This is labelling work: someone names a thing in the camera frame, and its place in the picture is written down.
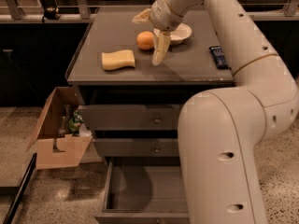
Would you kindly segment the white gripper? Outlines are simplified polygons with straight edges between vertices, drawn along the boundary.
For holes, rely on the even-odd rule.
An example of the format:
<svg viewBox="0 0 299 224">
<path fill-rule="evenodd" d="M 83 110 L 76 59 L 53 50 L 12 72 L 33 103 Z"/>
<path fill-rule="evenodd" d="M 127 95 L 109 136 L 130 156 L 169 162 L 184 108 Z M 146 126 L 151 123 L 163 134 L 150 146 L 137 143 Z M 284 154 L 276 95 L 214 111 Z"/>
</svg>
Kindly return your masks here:
<svg viewBox="0 0 299 224">
<path fill-rule="evenodd" d="M 150 21 L 156 29 L 161 30 L 153 37 L 154 53 L 152 64 L 159 65 L 164 61 L 171 43 L 169 32 L 178 28 L 182 23 L 182 17 L 173 12 L 165 0 L 156 0 L 151 8 L 144 9 L 132 19 L 132 22 L 135 24 L 149 23 Z"/>
</svg>

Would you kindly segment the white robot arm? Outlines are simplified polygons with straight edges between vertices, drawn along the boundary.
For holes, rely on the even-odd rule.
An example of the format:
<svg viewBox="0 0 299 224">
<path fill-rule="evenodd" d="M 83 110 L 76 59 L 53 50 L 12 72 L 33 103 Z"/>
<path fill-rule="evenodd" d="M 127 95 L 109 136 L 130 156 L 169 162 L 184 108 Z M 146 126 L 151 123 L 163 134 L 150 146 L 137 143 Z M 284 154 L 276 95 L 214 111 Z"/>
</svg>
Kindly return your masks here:
<svg viewBox="0 0 299 224">
<path fill-rule="evenodd" d="M 299 93 L 287 66 L 237 0 L 156 0 L 134 17 L 159 30 L 152 62 L 170 34 L 203 4 L 234 79 L 202 91 L 181 108 L 178 150 L 190 224 L 267 224 L 253 149 L 282 133 L 298 113 Z"/>
</svg>

